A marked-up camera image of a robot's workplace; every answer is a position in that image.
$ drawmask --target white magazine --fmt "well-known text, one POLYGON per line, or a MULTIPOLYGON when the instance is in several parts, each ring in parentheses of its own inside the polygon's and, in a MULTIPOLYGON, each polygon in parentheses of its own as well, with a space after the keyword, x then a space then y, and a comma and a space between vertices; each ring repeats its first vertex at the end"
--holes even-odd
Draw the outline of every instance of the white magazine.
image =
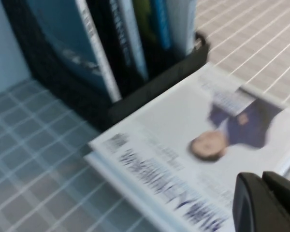
POLYGON ((240 172, 290 167, 290 108, 207 63, 89 144, 86 156, 164 232, 232 232, 240 172))
POLYGON ((184 58, 194 48, 197 0, 166 0, 165 3, 174 51, 184 58))

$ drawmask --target book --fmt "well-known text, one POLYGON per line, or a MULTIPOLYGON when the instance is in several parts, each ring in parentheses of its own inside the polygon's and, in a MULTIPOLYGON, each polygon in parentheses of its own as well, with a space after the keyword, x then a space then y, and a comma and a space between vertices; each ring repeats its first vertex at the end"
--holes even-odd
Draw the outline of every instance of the book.
POLYGON ((118 0, 119 9, 123 16, 124 27, 127 32, 130 51, 138 73, 148 80, 148 70, 144 56, 143 46, 138 30, 132 0, 118 0))
POLYGON ((165 0, 134 0, 134 11, 140 33, 164 50, 171 48, 171 35, 165 0))
POLYGON ((290 107, 207 63, 89 145, 161 231, 231 232, 238 173, 289 173, 290 107))
POLYGON ((117 81, 86 1, 66 1, 64 7, 61 1, 27 2, 62 63, 111 102, 120 100, 117 81))
POLYGON ((194 48, 197 0, 167 0, 166 6, 174 53, 184 58, 194 48))

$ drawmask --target black file organizer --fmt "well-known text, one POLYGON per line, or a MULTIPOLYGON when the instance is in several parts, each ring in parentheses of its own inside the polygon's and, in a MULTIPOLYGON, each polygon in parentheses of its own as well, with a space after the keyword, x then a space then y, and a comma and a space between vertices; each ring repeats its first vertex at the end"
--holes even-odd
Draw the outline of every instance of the black file organizer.
POLYGON ((189 56, 121 101, 111 104, 58 60, 25 0, 2 0, 2 4, 32 76, 101 131, 132 114, 207 62, 209 44, 201 34, 196 33, 201 45, 189 56))

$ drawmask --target grid-patterned surface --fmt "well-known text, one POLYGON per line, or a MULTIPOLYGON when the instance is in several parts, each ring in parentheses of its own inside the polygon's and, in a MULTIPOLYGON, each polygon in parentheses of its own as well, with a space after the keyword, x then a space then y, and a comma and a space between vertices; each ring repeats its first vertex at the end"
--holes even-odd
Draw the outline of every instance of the grid-patterned surface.
POLYGON ((83 161, 97 135, 33 80, 1 94, 0 232, 151 229, 83 161))
MULTIPOLYGON (((210 60, 290 103, 290 0, 198 0, 210 60)), ((35 81, 0 95, 0 232, 155 232, 82 161, 98 134, 35 81)))

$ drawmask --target photo of man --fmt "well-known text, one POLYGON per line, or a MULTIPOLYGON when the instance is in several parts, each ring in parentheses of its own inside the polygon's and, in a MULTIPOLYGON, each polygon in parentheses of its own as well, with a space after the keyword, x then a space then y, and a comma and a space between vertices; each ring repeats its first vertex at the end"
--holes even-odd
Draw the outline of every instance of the photo of man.
POLYGON ((266 145, 267 131, 272 120, 282 109, 241 88, 238 91, 250 95, 255 100, 236 116, 230 115, 213 103, 207 120, 215 129, 203 132, 189 144, 190 152, 197 158, 217 161, 232 145, 242 144, 256 149, 266 145))

